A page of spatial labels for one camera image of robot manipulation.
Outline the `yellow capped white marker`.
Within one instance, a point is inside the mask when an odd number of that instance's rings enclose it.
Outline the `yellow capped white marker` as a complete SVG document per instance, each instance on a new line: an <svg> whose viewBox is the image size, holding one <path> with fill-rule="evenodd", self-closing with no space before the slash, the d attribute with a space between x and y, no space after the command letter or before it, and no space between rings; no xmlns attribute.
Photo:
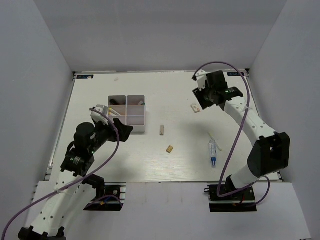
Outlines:
<svg viewBox="0 0 320 240"><path fill-rule="evenodd" d="M113 116L113 117L118 117L118 116L120 116L118 113L114 113L114 112L111 112L111 111L108 112L108 115L109 115L109 116Z"/></svg>

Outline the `orange capped white marker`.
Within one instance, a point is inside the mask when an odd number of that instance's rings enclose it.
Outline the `orange capped white marker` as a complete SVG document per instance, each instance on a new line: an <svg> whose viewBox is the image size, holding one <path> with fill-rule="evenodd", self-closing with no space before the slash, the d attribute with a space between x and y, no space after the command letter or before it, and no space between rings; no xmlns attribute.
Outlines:
<svg viewBox="0 0 320 240"><path fill-rule="evenodd" d="M113 109L113 108L109 108L108 109L108 112L113 112L113 113L117 113L117 114L119 114L120 116L121 116L121 114L119 113L119 112L117 112L115 109Z"/></svg>

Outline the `pink black highlighter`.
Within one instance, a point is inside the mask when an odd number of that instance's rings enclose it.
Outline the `pink black highlighter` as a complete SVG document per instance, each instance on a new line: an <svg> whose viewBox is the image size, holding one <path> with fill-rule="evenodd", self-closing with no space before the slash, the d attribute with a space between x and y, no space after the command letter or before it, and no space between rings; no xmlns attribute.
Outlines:
<svg viewBox="0 0 320 240"><path fill-rule="evenodd" d="M115 99L110 99L110 100L109 100L109 104L110 104L110 105L117 106L117 105L119 105L119 102L116 101Z"/></svg>

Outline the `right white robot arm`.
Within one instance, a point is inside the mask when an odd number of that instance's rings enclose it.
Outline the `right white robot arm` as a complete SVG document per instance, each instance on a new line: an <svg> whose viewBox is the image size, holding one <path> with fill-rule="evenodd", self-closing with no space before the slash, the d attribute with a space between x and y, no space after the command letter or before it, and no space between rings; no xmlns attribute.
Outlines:
<svg viewBox="0 0 320 240"><path fill-rule="evenodd" d="M220 107L239 125L238 133L245 133L252 145L246 165L227 178L220 178L218 198L236 200L261 178L289 166L289 135L277 132L251 110L250 96L244 96L237 87L229 87L223 71L198 70L192 79L198 84L193 94L201 108Z"/></svg>

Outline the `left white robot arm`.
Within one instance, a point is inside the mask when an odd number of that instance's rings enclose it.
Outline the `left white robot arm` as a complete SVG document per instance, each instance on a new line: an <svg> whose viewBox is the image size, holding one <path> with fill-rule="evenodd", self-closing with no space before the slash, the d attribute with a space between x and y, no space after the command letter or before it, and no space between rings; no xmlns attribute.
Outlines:
<svg viewBox="0 0 320 240"><path fill-rule="evenodd" d="M95 152L106 142L126 142L133 127L123 124L118 118L107 120L103 116L93 117L93 123L83 122L76 128L69 144L55 187L36 219L29 227L23 227L20 240L64 240L66 229L76 214L91 200L105 196L104 178L95 171Z"/></svg>

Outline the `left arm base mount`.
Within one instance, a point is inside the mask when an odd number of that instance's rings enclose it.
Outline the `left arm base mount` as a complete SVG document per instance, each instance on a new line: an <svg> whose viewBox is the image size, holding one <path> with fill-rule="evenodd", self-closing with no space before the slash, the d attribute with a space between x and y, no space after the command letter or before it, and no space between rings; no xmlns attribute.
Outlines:
<svg viewBox="0 0 320 240"><path fill-rule="evenodd" d="M97 195L84 211L120 212L125 203L126 187L126 183L105 183L104 191Z"/></svg>

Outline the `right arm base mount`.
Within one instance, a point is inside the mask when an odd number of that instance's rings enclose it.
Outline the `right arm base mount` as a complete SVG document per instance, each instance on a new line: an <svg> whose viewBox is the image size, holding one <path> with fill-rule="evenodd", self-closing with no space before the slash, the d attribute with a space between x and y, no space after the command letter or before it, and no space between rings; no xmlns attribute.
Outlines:
<svg viewBox="0 0 320 240"><path fill-rule="evenodd" d="M218 197L218 185L210 184L204 188L208 196L211 213L251 213L257 212L256 197L253 187L226 197Z"/></svg>

